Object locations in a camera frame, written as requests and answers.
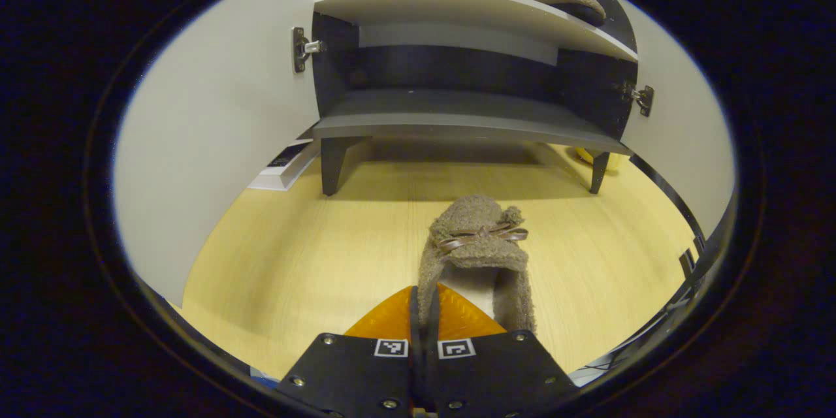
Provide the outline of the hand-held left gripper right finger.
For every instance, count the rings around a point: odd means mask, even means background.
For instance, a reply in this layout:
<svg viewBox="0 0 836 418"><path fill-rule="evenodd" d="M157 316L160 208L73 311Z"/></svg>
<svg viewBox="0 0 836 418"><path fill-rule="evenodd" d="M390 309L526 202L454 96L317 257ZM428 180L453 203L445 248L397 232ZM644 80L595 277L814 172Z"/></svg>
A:
<svg viewBox="0 0 836 418"><path fill-rule="evenodd" d="M425 395L440 417L540 417L577 393L532 331L502 328L442 284L426 335Z"/></svg>

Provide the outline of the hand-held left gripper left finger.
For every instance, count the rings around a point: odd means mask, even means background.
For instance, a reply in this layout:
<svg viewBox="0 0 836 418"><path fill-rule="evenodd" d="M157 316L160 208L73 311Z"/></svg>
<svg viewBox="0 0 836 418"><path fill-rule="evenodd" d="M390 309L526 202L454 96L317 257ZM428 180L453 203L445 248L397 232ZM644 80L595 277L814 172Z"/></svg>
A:
<svg viewBox="0 0 836 418"><path fill-rule="evenodd" d="M416 287L379 303L345 334L323 332L278 392L328 417L410 417L422 364Z"/></svg>

